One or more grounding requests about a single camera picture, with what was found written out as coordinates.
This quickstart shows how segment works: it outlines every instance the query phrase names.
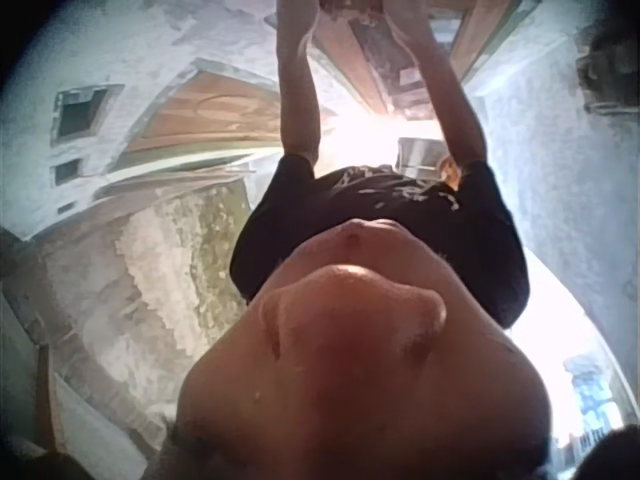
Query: black t-shirt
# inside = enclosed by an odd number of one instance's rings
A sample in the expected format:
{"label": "black t-shirt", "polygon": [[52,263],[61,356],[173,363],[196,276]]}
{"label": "black t-shirt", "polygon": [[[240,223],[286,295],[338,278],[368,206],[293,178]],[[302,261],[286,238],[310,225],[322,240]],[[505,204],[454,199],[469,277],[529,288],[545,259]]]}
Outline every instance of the black t-shirt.
{"label": "black t-shirt", "polygon": [[349,167],[316,179],[311,164],[280,160],[231,259],[231,278],[247,300],[293,250],[352,218],[393,219],[441,255],[482,307],[510,327],[529,298],[522,245],[493,172],[463,171],[460,188],[425,183],[386,168]]}

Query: bright sky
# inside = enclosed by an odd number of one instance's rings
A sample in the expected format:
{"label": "bright sky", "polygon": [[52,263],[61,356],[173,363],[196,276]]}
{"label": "bright sky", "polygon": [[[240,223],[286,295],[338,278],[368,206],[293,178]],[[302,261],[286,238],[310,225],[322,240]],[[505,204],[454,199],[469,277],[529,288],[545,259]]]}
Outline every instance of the bright sky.
{"label": "bright sky", "polygon": [[564,444],[581,435],[582,415],[563,361],[598,348],[595,327],[575,298],[530,251],[525,252],[531,282],[527,309],[511,337],[542,376],[553,410],[553,433]]}

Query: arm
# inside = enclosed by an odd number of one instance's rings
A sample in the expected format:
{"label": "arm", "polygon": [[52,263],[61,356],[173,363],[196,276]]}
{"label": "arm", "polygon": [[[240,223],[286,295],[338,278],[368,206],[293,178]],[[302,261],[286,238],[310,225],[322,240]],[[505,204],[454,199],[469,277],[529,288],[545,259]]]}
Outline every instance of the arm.
{"label": "arm", "polygon": [[280,136],[285,155],[302,156],[314,166],[320,148],[320,107],[307,46],[320,7],[318,0],[278,1],[278,76],[280,79]]}
{"label": "arm", "polygon": [[453,68],[429,24],[425,0],[385,0],[393,34],[414,58],[431,97],[449,152],[459,167],[487,159],[487,144]]}

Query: sunlight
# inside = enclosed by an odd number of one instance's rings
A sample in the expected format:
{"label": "sunlight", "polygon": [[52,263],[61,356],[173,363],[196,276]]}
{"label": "sunlight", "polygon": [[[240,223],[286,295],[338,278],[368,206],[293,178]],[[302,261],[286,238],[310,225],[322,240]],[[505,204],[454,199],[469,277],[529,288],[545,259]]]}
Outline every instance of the sunlight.
{"label": "sunlight", "polygon": [[365,113],[331,118],[324,127],[331,131],[320,146],[319,168],[323,173],[352,165],[395,165],[400,138],[443,138],[437,121],[406,121]]}
{"label": "sunlight", "polygon": [[[553,411],[553,437],[559,447],[589,431],[620,428],[620,410],[608,390],[607,375],[617,375],[615,360],[582,307],[538,258],[526,250],[531,282],[531,298],[526,310],[509,334],[534,364],[549,393]],[[579,391],[567,371],[567,361],[586,358],[598,371],[602,367],[604,392]],[[605,402],[596,410],[585,412],[582,395],[602,395]],[[601,418],[606,417],[602,427]]]}

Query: person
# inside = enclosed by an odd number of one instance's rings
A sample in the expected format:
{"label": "person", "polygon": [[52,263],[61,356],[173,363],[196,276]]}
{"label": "person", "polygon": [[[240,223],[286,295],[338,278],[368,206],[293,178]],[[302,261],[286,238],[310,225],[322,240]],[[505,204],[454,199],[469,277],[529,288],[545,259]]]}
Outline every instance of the person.
{"label": "person", "polygon": [[318,3],[278,2],[284,157],[231,261],[247,310],[186,376],[145,478],[533,478],[549,401],[503,332],[529,287],[482,129],[424,2],[385,0],[459,188],[364,167],[315,178]]}

